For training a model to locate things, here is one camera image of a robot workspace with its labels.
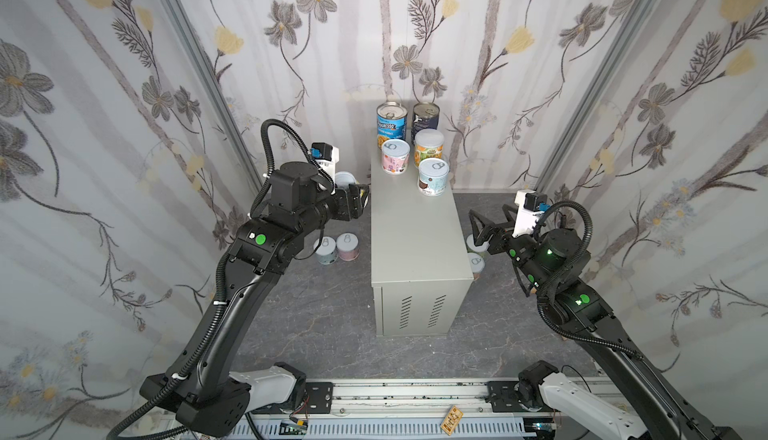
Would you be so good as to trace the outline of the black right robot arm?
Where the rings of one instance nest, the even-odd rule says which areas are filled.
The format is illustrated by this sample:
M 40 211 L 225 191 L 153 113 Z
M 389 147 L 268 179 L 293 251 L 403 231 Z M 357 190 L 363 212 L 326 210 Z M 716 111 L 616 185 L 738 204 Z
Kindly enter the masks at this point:
M 713 423 L 664 378 L 608 302 L 581 279 L 593 236 L 588 211 L 572 200 L 552 205 L 543 200 L 533 192 L 516 206 L 504 206 L 503 223 L 470 211 L 473 240 L 511 260 L 518 284 L 536 298 L 543 322 L 586 351 L 632 410 L 582 389 L 545 361 L 520 373 L 519 403 L 559 411 L 601 439 L 738 438 L 732 427 Z

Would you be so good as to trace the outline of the dark can with gold lid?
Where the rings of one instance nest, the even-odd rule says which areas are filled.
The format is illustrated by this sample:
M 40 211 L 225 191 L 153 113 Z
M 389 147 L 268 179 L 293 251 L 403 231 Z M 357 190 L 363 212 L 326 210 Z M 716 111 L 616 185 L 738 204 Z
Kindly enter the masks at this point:
M 412 135 L 424 129 L 437 129 L 440 108 L 433 102 L 418 102 L 412 110 Z

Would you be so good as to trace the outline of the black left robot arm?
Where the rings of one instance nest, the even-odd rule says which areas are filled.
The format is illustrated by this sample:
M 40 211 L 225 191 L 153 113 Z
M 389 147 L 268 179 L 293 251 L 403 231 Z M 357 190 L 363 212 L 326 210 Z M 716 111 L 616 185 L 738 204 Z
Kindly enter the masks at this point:
M 250 218 L 217 263 L 214 298 L 176 361 L 144 380 L 140 394 L 145 403 L 109 431 L 110 439 L 125 438 L 126 430 L 154 408 L 174 413 L 178 423 L 157 433 L 159 439 L 186 430 L 228 435 L 251 409 L 251 385 L 230 371 L 259 307 L 297 259 L 307 236 L 322 232 L 331 220 L 362 216 L 368 204 L 369 186 L 337 186 L 288 124 L 265 120 L 260 135 L 267 178 Z

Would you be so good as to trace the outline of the white-lid yellow can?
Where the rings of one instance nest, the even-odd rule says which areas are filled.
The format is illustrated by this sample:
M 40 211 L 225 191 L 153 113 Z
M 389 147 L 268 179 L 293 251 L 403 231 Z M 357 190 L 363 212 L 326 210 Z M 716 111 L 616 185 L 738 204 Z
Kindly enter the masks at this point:
M 348 186 L 356 184 L 356 177 L 348 171 L 338 171 L 334 175 L 334 182 L 338 188 L 348 188 Z

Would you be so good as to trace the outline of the green orange label can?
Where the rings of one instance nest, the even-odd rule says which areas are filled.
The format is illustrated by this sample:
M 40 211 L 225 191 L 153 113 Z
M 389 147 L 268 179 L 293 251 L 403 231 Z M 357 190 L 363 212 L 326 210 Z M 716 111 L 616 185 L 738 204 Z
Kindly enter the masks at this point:
M 420 166 L 423 160 L 442 158 L 444 141 L 444 134 L 438 129 L 418 131 L 414 137 L 414 164 Z

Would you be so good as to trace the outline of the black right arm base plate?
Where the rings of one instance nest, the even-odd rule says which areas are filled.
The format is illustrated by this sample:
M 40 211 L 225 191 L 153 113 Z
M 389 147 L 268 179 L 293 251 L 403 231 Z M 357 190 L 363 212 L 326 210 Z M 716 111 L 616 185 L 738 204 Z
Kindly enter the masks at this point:
M 494 413 L 538 412 L 538 390 L 528 381 L 490 381 L 487 401 Z

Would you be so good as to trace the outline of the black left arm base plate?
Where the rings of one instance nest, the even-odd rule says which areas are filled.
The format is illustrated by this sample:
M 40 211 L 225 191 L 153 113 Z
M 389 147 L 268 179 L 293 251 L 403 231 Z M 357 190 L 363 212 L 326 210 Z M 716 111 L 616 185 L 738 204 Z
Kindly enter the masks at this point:
M 307 382 L 304 386 L 302 402 L 296 412 L 300 415 L 327 415 L 331 412 L 334 398 L 332 382 Z

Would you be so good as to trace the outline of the white-lid grey can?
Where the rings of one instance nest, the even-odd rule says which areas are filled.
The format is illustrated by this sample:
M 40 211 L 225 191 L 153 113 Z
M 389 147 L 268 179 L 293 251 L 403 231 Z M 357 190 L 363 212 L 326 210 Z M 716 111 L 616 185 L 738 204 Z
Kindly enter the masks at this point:
M 427 158 L 418 167 L 418 187 L 426 196 L 440 196 L 448 182 L 449 164 L 441 158 Z

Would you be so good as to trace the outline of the white-lid pink can front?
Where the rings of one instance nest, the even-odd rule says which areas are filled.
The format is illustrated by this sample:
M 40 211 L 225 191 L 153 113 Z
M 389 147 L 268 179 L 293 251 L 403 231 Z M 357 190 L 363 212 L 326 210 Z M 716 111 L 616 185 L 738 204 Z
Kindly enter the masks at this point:
M 410 158 L 410 145 L 402 139 L 388 139 L 382 143 L 381 166 L 389 174 L 406 172 Z

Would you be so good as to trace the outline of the blue label soup can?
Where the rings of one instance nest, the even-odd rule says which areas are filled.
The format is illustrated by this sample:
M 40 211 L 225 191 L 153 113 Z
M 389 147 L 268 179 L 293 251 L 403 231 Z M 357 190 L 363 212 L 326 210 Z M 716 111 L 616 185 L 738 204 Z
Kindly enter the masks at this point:
M 408 110 L 399 102 L 384 102 L 376 110 L 377 144 L 390 139 L 404 140 Z

